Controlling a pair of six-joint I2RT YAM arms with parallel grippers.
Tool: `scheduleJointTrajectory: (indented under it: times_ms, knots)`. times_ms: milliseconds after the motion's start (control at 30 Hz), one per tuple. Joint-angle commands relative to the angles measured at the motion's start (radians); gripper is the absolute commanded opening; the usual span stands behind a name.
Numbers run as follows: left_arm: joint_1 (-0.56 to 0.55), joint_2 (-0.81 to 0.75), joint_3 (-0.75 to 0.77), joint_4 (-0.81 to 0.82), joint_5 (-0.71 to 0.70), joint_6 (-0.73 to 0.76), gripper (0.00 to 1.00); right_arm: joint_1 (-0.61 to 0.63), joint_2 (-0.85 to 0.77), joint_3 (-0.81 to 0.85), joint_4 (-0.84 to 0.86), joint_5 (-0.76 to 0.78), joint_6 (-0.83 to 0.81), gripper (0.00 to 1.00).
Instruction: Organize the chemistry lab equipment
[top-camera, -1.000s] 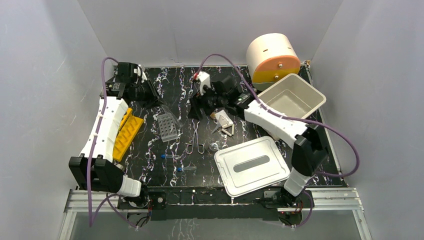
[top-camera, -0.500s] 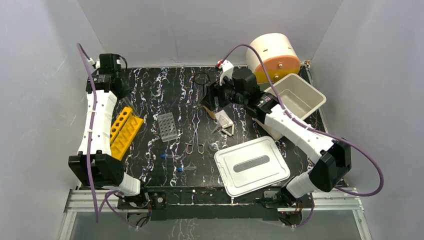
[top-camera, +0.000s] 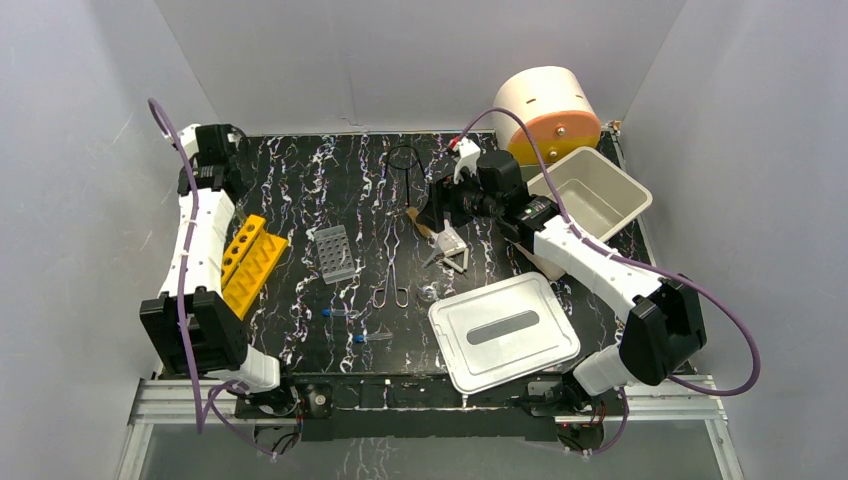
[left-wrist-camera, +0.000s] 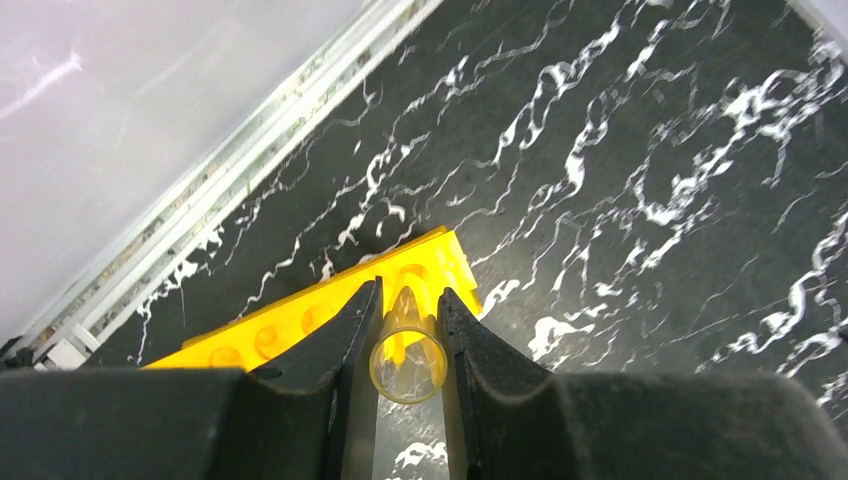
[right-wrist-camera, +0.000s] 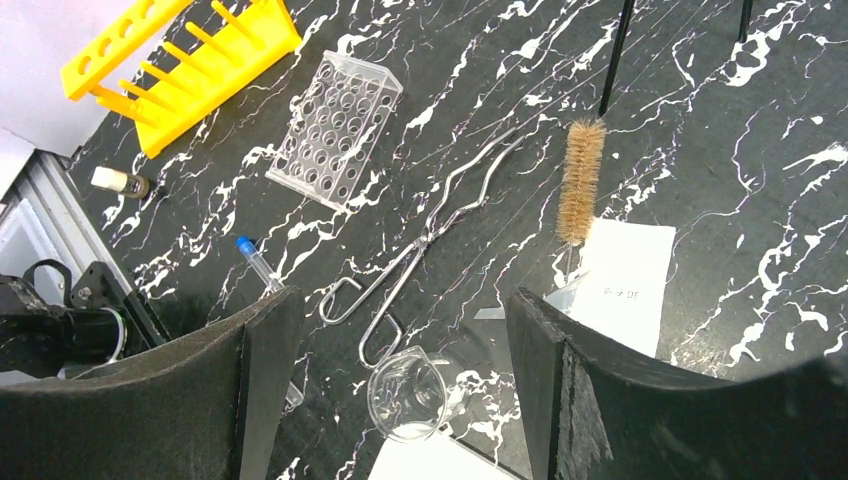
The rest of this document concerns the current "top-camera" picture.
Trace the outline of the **blue capped tube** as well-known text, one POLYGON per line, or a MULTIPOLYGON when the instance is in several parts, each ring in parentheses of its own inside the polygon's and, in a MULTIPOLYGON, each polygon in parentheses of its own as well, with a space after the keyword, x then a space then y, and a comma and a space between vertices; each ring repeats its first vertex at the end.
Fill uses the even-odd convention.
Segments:
POLYGON ((335 308, 325 308, 321 311, 322 315, 327 318, 351 318, 357 317, 361 314, 360 310, 346 310, 346 309, 335 309, 335 308))
POLYGON ((391 340, 392 338, 393 338, 393 334, 390 333, 390 332, 376 332, 376 333, 356 335, 354 337, 354 342, 356 344, 365 344, 365 343, 369 343, 369 342, 391 340))

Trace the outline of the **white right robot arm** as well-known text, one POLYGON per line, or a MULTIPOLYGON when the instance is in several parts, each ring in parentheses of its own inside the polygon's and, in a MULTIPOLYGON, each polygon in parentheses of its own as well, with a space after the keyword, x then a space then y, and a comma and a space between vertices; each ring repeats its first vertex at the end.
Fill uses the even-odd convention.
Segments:
POLYGON ((518 162, 496 150, 473 170, 463 167, 431 182, 417 221, 441 232, 447 223, 490 218, 506 239, 563 269, 623 320, 618 345, 589 355, 563 378, 565 405, 587 414, 610 389, 662 383, 706 345, 707 334, 693 288, 628 265, 563 212, 555 200, 530 193, 518 162))

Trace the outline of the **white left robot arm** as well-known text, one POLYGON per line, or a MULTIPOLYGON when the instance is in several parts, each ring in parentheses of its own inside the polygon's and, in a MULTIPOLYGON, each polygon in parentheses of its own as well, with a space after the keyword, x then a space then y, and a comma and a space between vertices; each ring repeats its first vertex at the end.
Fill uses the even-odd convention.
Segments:
POLYGON ((283 379, 279 359, 250 345, 244 319, 289 242, 258 215, 228 236, 244 191, 240 129, 193 124, 178 138, 190 166, 179 172, 177 241, 159 293, 140 306, 141 323, 167 372, 232 381, 286 416, 299 391, 283 379))

